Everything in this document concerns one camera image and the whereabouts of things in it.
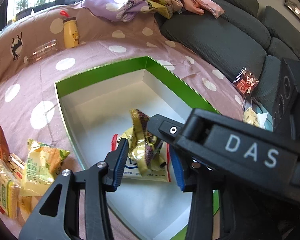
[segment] box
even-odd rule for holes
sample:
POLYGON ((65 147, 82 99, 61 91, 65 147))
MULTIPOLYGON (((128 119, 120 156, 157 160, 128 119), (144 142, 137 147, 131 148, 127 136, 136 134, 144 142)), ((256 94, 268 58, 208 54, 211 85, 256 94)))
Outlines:
MULTIPOLYGON (((55 89, 67 134, 83 169, 104 160, 112 136, 132 126, 132 108, 182 123, 195 107, 217 112, 150 57, 86 70, 56 82, 55 89)), ((107 192, 109 207, 140 239, 185 237, 192 193, 182 193, 172 166, 170 171, 171 183, 123 179, 116 192, 107 192)))

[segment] brown bottle cap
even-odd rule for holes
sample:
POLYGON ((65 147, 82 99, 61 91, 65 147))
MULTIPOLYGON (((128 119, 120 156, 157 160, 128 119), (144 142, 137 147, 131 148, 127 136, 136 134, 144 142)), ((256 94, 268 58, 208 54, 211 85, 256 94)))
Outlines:
POLYGON ((64 24, 65 22, 72 21, 72 20, 76 21, 77 18, 76 17, 68 17, 67 19, 64 19, 62 23, 64 24))

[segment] white bottle cap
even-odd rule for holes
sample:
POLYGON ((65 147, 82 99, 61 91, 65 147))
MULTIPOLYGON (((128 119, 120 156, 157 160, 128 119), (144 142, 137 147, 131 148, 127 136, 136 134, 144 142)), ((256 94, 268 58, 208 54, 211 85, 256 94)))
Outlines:
POLYGON ((26 65, 29 65, 29 62, 28 62, 27 56, 25 56, 25 57, 23 58, 23 62, 24 62, 26 65))

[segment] screw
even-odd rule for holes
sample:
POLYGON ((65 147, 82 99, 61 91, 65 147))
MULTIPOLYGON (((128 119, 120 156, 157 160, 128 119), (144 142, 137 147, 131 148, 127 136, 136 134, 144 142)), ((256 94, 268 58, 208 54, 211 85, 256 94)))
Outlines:
POLYGON ((177 132, 177 128, 175 126, 171 127, 170 133, 175 134, 177 132))
POLYGON ((104 168, 104 167, 106 167, 106 165, 107 165, 107 163, 105 163, 105 162, 98 162, 97 163, 98 168, 104 168))
POLYGON ((191 163, 191 167, 198 169, 201 167, 201 164, 199 162, 194 162, 194 163, 191 163))
POLYGON ((63 175, 63 176, 69 176, 70 175, 70 173, 71 173, 71 170, 68 170, 68 169, 65 169, 65 170, 63 170, 62 172, 61 172, 61 174, 63 175))

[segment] white lettering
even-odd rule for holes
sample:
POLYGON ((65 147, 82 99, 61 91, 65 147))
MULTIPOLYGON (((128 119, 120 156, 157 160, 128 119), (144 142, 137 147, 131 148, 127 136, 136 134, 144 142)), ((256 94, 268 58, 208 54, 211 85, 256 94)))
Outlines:
POLYGON ((252 156, 253 160, 256 162, 258 157, 258 145, 257 143, 253 143, 249 150, 244 154, 243 157, 247 158, 248 156, 252 156))
POLYGON ((231 153, 234 153, 237 151, 237 149, 239 148, 239 145, 240 145, 240 138, 234 134, 230 134, 230 137, 228 139, 228 142, 227 142, 227 145, 225 147, 225 149, 228 151, 228 152, 231 152, 231 153), (237 142, 235 143, 235 146, 233 148, 230 148, 230 145, 231 145, 231 142, 232 142, 232 139, 235 139, 237 140, 237 142))
POLYGON ((277 164, 277 159, 273 157, 272 154, 279 155, 279 152, 276 149, 270 149, 268 151, 268 158, 272 161, 272 163, 264 161, 264 164, 270 169, 274 168, 277 164))

